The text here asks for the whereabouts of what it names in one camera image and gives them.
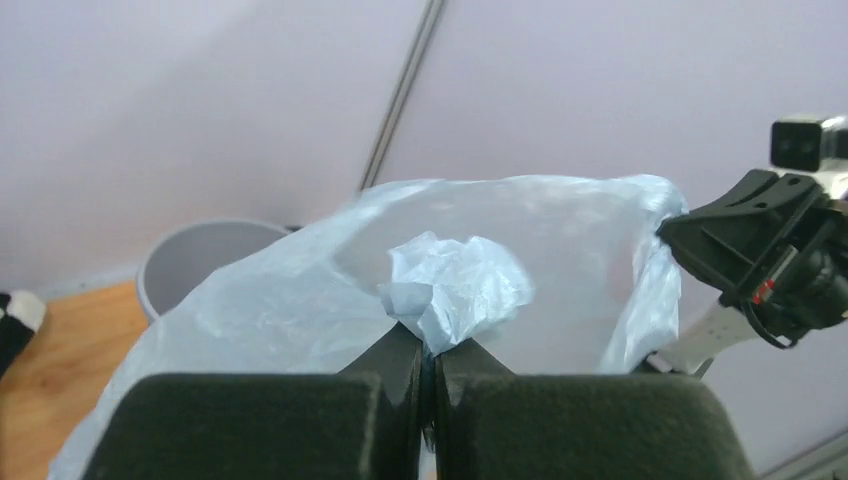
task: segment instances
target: translucent trash bag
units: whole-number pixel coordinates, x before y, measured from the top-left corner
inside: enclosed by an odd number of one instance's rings
[[[627,372],[676,338],[680,274],[654,231],[684,211],[678,190],[653,176],[422,180],[371,189],[335,215],[216,271],[153,323],[68,438],[49,478],[81,478],[118,402],[146,376],[341,370],[395,325],[379,293],[393,284],[388,252],[425,232],[492,242],[495,250],[485,251],[501,252],[499,260],[478,257],[490,263],[481,270],[486,281],[505,272],[504,259],[520,266],[527,282],[517,283],[520,301],[506,302],[518,306],[509,319],[494,319],[486,330],[464,319],[508,368]],[[531,285],[532,294],[525,289]]]

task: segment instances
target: wooden table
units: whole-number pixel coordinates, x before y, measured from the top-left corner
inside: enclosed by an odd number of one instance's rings
[[[147,326],[132,283],[51,302],[0,380],[0,479],[43,480]]]

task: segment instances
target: robotic arm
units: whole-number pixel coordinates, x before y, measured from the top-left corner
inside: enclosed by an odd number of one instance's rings
[[[791,348],[848,318],[848,120],[775,122],[771,163],[658,230],[678,264],[721,296],[646,359],[652,369],[701,376],[737,343]]]

